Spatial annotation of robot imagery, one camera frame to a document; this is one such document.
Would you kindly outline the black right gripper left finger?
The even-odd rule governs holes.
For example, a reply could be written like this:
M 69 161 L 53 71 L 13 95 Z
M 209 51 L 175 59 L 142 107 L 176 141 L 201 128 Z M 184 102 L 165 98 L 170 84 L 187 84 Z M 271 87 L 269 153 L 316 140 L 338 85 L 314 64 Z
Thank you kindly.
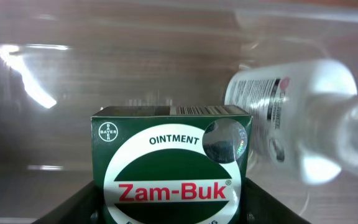
M 32 224 L 100 223 L 100 192 L 93 181 Z

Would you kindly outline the green Zam-Buk ointment box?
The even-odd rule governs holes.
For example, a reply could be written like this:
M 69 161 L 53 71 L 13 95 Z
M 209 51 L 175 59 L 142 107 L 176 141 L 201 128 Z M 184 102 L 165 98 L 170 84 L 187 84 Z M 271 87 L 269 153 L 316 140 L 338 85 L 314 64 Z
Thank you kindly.
M 234 106 L 110 106 L 91 117 L 106 223 L 240 223 L 252 116 Z

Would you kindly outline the clear plastic container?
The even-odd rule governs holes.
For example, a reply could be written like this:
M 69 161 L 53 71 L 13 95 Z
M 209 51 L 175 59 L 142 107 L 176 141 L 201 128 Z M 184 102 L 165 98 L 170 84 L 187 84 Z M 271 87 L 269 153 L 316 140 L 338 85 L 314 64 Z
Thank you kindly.
M 91 182 L 102 108 L 221 105 L 238 70 L 313 59 L 358 87 L 358 1 L 0 1 L 0 223 Z

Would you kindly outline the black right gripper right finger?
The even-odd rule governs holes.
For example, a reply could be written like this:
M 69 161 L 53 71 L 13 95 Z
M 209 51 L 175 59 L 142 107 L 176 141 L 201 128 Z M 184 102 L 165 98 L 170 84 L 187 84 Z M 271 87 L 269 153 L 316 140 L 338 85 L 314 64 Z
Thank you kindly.
M 241 223 L 310 224 L 250 179 L 246 178 L 244 186 Z

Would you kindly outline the clear plastic bottle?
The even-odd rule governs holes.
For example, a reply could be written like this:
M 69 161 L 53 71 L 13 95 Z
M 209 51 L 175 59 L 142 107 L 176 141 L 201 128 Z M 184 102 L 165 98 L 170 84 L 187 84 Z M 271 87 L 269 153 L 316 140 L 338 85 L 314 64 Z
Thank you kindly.
M 253 117 L 251 148 L 308 185 L 358 176 L 358 90 L 341 62 L 317 59 L 237 72 L 224 102 Z

